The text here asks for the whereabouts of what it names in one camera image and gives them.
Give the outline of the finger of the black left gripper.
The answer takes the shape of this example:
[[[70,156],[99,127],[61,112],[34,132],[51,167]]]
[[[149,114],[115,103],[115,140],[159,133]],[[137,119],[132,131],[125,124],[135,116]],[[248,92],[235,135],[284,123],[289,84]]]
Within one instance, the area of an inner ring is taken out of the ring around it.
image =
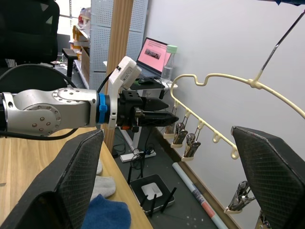
[[[143,97],[143,110],[145,111],[160,111],[169,107],[169,105],[163,102],[159,98]]]
[[[179,120],[176,115],[167,111],[144,111],[140,108],[135,108],[135,119],[138,126],[168,126]]]

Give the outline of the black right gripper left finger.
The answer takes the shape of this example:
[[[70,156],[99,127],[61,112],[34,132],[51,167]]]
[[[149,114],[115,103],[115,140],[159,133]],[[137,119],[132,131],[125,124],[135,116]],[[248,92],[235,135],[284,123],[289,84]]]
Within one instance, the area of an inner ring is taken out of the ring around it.
[[[67,141],[34,178],[1,228],[81,228],[92,196],[103,138],[99,129]]]

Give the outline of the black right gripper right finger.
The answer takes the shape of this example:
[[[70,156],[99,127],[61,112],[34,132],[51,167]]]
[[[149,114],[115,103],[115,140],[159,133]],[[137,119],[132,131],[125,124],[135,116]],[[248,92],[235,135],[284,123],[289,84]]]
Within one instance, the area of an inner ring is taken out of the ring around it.
[[[250,189],[273,229],[305,227],[305,162],[280,137],[231,129]]]

